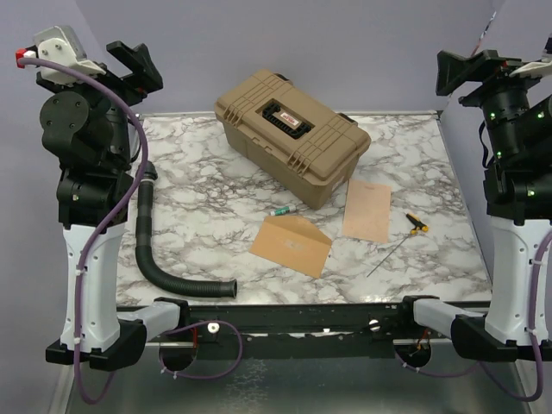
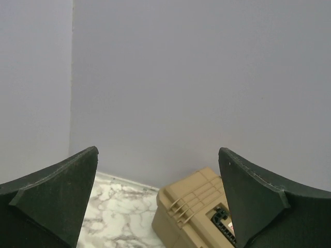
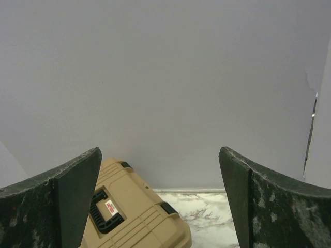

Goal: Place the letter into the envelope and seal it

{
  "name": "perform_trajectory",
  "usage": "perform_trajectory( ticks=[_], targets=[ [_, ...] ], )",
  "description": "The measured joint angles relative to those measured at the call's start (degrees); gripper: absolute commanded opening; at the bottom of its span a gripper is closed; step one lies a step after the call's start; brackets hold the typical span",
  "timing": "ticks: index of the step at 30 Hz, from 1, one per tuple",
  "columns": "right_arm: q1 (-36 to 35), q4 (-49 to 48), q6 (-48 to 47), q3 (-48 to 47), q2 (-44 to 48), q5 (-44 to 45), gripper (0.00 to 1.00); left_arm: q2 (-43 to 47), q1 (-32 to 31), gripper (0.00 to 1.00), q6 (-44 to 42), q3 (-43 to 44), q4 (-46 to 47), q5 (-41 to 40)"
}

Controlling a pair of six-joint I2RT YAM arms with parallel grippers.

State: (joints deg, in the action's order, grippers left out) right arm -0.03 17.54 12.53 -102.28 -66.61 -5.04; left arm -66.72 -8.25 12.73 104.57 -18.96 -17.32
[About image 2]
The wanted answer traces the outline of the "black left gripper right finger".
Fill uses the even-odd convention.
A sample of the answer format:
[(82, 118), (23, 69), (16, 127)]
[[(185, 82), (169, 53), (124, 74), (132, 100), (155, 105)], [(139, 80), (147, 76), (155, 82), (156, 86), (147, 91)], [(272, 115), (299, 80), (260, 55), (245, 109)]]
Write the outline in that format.
[(330, 192), (251, 163), (228, 148), (219, 168), (237, 247), (330, 247)]

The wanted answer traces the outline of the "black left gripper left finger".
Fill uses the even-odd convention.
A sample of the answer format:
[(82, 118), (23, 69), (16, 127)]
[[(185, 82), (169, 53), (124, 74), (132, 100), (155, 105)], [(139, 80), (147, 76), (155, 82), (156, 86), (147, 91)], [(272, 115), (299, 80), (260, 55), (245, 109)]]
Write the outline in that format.
[(98, 149), (1, 184), (1, 247), (76, 247)]

